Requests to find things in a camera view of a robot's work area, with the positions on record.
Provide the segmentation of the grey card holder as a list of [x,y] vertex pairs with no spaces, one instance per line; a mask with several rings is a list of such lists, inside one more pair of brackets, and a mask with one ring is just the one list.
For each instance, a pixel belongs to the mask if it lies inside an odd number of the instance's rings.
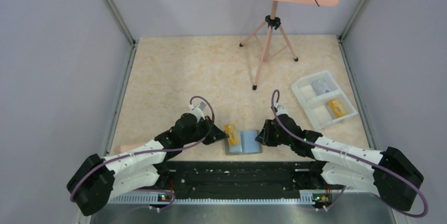
[[249,155],[263,152],[262,145],[256,141],[258,130],[239,131],[241,143],[230,145],[229,140],[225,140],[225,155]]

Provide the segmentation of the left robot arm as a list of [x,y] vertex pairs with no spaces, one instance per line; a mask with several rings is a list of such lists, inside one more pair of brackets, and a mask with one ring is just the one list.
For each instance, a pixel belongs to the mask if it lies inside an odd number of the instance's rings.
[[142,187],[162,189],[169,182],[163,163],[197,144],[210,145],[228,136],[209,116],[183,114],[174,126],[144,145],[117,155],[88,156],[66,185],[82,215],[99,212],[113,198]]

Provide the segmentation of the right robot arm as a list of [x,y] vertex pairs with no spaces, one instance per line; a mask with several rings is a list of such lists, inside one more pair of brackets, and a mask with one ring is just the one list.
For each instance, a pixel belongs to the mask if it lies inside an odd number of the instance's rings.
[[390,207],[410,211],[424,176],[397,148],[366,150],[332,140],[319,132],[301,129],[286,114],[266,120],[256,141],[289,146],[298,156],[315,160],[309,181],[315,188],[327,184],[368,191]]

